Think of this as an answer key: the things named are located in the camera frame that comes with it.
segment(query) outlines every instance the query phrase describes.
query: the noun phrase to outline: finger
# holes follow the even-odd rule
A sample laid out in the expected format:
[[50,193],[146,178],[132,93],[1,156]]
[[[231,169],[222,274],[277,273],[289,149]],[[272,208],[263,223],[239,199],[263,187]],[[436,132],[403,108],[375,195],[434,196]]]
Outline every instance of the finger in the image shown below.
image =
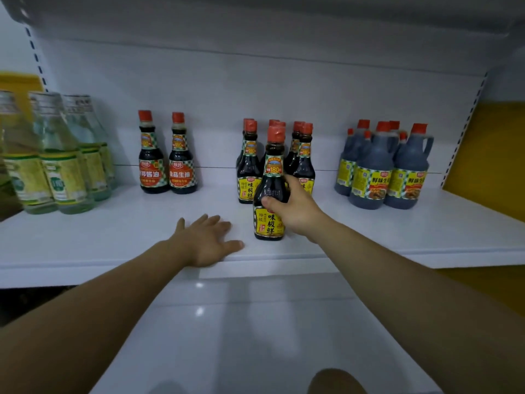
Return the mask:
[[219,222],[219,220],[220,220],[220,216],[214,215],[208,218],[204,223],[202,223],[202,225],[215,225]]
[[298,191],[299,189],[305,191],[302,188],[301,183],[299,182],[299,180],[297,178],[295,178],[293,175],[285,174],[285,180],[288,183],[288,187],[290,188],[290,192],[293,193],[295,191]]
[[196,219],[192,225],[199,225],[199,224],[202,224],[203,222],[205,222],[206,220],[208,219],[208,215],[207,214],[203,214],[202,216],[200,216],[198,219]]
[[265,196],[264,198],[262,198],[261,203],[268,210],[272,210],[280,216],[282,216],[282,213],[285,211],[286,208],[286,205],[284,203],[279,202],[277,199],[272,198],[271,196]]
[[184,229],[184,218],[179,218],[179,221],[177,221],[177,228],[175,228],[175,232],[182,231]]
[[223,258],[228,254],[235,253],[236,251],[244,248],[243,241],[227,241],[223,243]]
[[215,224],[213,227],[217,237],[222,237],[232,228],[232,223],[230,221],[221,221],[220,223]]

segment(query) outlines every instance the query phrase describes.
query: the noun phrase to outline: person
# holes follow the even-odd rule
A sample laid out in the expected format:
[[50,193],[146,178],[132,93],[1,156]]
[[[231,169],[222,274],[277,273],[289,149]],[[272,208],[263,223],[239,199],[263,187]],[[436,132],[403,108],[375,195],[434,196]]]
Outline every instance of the person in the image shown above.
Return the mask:
[[[285,177],[287,204],[264,198],[286,228],[317,243],[397,342],[447,394],[525,392],[525,319],[488,296],[374,243],[327,216]],[[0,387],[10,394],[88,393],[136,322],[182,268],[244,245],[204,214],[136,258],[0,330]],[[365,393],[348,373],[318,373],[309,394]]]

